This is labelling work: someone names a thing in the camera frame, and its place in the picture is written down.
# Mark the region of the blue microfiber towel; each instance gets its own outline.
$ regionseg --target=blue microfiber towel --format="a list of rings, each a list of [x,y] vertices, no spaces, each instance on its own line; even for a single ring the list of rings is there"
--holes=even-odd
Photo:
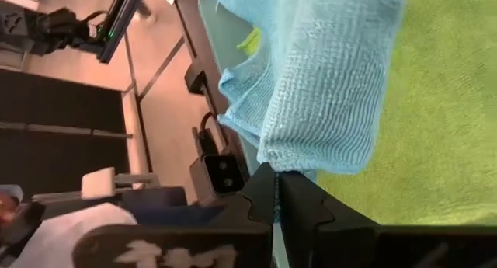
[[[219,121],[276,171],[362,170],[405,0],[218,1],[262,31],[259,51],[223,73]]]

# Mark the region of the white cloth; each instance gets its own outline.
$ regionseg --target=white cloth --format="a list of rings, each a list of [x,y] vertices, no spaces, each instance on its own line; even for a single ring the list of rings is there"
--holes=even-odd
[[[76,242],[92,229],[109,224],[137,224],[127,211],[110,203],[44,221],[10,268],[72,268]]]

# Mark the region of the floor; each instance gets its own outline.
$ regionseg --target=floor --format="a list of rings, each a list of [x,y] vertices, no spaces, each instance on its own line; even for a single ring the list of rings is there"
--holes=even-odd
[[[96,10],[108,9],[111,1],[40,0],[40,10],[50,12],[67,6],[79,18],[83,18]],[[173,6],[165,0],[145,2],[158,20],[152,24],[130,24],[127,30],[129,53],[125,40],[122,40],[107,65],[100,64],[91,54],[71,49],[60,50],[43,57],[30,57],[25,71],[120,91],[130,89],[135,81],[138,94],[146,92],[141,109],[153,171],[158,174],[162,185],[184,186],[191,202],[196,199],[189,175],[189,165],[196,158],[191,127],[199,125],[208,108],[204,98],[186,91],[183,76],[191,60],[184,45],[153,86],[148,85],[180,40],[182,30]],[[128,59],[132,61],[132,70]],[[134,112],[125,106],[125,113]]]

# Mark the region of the green turf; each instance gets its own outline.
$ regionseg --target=green turf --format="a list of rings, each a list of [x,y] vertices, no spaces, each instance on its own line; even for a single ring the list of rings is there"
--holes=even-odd
[[[319,185],[382,224],[497,224],[497,0],[408,0],[380,136]]]

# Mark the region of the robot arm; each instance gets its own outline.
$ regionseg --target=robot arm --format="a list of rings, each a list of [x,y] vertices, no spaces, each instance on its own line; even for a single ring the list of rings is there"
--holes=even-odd
[[[113,0],[108,11],[94,12],[82,20],[67,8],[46,14],[3,2],[0,4],[0,42],[37,55],[51,54],[69,46],[96,54],[101,63],[107,64],[139,2]],[[89,23],[101,14],[106,14],[101,23]]]

